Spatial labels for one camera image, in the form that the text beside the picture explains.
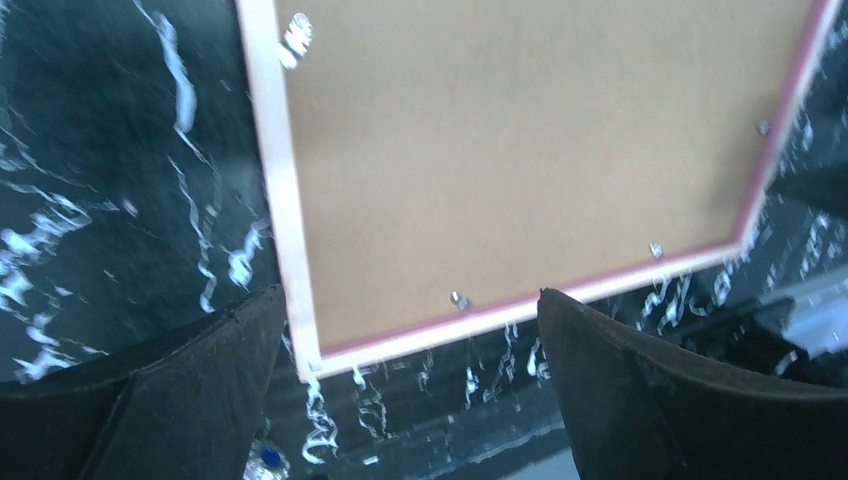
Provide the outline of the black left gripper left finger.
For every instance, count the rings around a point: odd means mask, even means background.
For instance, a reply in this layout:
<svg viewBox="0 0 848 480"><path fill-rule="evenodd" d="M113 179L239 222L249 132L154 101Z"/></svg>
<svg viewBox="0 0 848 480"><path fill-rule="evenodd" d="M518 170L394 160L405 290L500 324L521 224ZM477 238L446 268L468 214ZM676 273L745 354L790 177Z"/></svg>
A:
<svg viewBox="0 0 848 480"><path fill-rule="evenodd" d="M120 352L1 386L5 479L239 479L279 352L271 285Z"/></svg>

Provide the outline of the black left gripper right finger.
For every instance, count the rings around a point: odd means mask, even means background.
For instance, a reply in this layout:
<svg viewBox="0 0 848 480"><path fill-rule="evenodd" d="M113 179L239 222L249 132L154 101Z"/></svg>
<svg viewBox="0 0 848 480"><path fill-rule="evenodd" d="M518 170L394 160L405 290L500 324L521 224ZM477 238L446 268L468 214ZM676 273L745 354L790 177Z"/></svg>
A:
<svg viewBox="0 0 848 480"><path fill-rule="evenodd" d="M718 362L546 288L538 327L583 479L843 479L847 393Z"/></svg>

